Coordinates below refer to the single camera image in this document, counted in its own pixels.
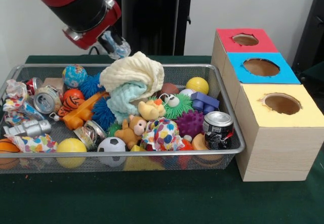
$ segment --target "wire mesh basket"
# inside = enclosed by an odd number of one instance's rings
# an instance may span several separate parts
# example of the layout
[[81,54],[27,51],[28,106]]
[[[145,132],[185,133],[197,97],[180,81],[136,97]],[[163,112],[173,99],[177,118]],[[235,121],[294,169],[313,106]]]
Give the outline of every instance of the wire mesh basket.
[[[103,64],[81,64],[88,75],[101,72]],[[26,64],[14,68],[7,79],[17,81],[38,77],[61,77],[65,64]],[[167,152],[84,152],[84,153],[2,153],[0,173],[50,173],[50,172],[98,172],[136,170],[185,170],[185,169],[225,169],[235,154],[243,151],[245,142],[241,134],[233,108],[218,69],[212,65],[172,64],[164,65],[165,82],[179,89],[192,77],[202,77],[210,85],[209,96],[220,101],[220,110],[231,115],[234,120],[234,135],[231,148],[209,151],[167,151]],[[6,98],[6,83],[0,89],[0,105]],[[1,129],[5,125],[1,110]],[[77,138],[63,121],[54,122],[51,137],[57,142],[66,138]]]

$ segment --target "red box lid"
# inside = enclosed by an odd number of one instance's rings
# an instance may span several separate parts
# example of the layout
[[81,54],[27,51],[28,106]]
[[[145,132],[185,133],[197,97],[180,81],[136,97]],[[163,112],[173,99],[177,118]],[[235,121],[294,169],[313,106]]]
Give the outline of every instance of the red box lid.
[[277,48],[263,29],[217,29],[228,53],[278,53]]

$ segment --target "pale blue towel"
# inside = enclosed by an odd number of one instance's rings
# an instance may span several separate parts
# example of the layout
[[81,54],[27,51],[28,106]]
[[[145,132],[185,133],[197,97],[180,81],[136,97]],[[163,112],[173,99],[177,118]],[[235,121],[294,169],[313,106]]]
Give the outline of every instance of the pale blue towel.
[[130,102],[141,96],[147,90],[147,86],[140,81],[129,81],[110,92],[107,100],[108,108],[115,115],[119,124],[127,119],[130,114],[138,115],[138,109]]

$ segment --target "green table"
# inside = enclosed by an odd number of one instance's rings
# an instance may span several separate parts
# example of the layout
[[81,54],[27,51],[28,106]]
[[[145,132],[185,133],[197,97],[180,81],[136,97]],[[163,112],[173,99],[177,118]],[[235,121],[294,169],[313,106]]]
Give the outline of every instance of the green table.
[[[111,61],[32,56],[27,62]],[[243,183],[233,160],[219,171],[0,175],[0,197],[1,223],[324,223],[324,154],[304,182]]]

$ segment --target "red can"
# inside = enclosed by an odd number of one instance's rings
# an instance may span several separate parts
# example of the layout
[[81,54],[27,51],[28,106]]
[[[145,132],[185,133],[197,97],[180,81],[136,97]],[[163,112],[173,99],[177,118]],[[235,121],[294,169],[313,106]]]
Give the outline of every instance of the red can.
[[29,95],[34,95],[35,91],[42,86],[43,82],[38,77],[33,77],[26,82],[27,92]]

